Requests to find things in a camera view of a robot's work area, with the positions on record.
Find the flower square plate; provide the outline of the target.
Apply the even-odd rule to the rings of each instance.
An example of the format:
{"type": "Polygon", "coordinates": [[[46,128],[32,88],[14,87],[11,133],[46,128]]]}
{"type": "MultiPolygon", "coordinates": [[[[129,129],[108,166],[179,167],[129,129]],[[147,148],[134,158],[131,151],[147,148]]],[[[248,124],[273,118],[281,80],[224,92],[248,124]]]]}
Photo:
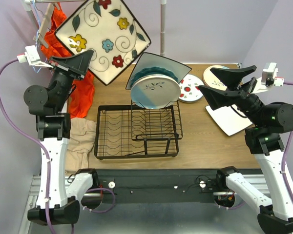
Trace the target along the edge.
{"type": "Polygon", "coordinates": [[[150,45],[151,39],[123,0],[87,0],[55,31],[72,54],[92,50],[89,71],[112,83],[150,45]]]}

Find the blue and cream round plate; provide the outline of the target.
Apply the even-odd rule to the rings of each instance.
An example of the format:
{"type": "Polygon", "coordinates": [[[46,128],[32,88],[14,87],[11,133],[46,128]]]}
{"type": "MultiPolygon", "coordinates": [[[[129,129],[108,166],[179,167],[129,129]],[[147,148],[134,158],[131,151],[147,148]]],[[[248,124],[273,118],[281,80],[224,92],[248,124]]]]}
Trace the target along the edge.
{"type": "Polygon", "coordinates": [[[206,86],[211,87],[211,88],[216,88],[219,90],[226,90],[226,85],[223,84],[210,70],[211,68],[221,68],[221,69],[228,69],[226,66],[222,65],[213,65],[208,67],[204,72],[203,72],[203,82],[206,86]]]}

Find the grey square plate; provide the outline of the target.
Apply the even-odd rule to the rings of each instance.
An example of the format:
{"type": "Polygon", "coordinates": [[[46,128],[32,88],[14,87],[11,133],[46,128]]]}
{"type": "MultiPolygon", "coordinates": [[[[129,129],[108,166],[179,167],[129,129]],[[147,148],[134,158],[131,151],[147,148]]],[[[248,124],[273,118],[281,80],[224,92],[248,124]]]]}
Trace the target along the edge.
{"type": "Polygon", "coordinates": [[[240,117],[231,107],[222,107],[212,110],[208,105],[205,107],[208,114],[220,129],[228,136],[232,136],[252,125],[248,118],[240,117]]]}

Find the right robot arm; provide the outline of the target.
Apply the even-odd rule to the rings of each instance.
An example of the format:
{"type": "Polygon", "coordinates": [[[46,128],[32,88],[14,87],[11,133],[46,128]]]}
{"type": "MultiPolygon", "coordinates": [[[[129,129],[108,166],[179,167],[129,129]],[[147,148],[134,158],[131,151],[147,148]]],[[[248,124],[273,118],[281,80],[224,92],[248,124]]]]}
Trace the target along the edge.
{"type": "Polygon", "coordinates": [[[293,181],[286,164],[289,145],[281,134],[293,134],[293,105],[284,102],[264,104],[258,94],[285,84],[275,63],[267,63],[261,78],[242,79],[256,66],[240,69],[211,68],[211,72],[226,86],[219,90],[200,86],[212,110],[235,105],[252,123],[245,129],[245,142],[260,165],[269,190],[265,196],[233,166],[219,169],[215,186],[221,191],[232,190],[254,208],[257,221],[266,234],[293,234],[293,181]]]}

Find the watermelon round plate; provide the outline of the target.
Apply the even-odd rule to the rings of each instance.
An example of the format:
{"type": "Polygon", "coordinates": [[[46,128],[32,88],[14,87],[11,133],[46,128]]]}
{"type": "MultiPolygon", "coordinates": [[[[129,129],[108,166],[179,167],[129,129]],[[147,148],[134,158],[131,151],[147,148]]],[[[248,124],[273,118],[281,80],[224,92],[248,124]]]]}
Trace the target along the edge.
{"type": "Polygon", "coordinates": [[[201,79],[195,75],[187,74],[179,83],[181,90],[179,100],[187,103],[200,100],[203,97],[200,85],[204,85],[201,79]]]}

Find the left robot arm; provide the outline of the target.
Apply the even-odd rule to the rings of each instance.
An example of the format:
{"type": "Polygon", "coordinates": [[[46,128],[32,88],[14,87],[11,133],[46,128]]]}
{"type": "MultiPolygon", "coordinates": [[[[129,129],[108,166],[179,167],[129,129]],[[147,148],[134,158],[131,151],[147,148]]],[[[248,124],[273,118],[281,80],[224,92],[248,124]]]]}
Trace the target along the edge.
{"type": "Polygon", "coordinates": [[[27,213],[28,220],[36,224],[76,224],[83,196],[100,186],[95,169],[79,169],[69,187],[65,186],[71,118],[63,108],[73,82],[84,79],[93,54],[87,50],[71,57],[51,57],[47,64],[54,73],[49,85],[32,85],[24,92],[29,113],[36,117],[37,141],[42,150],[39,195],[36,206],[27,213]]]}

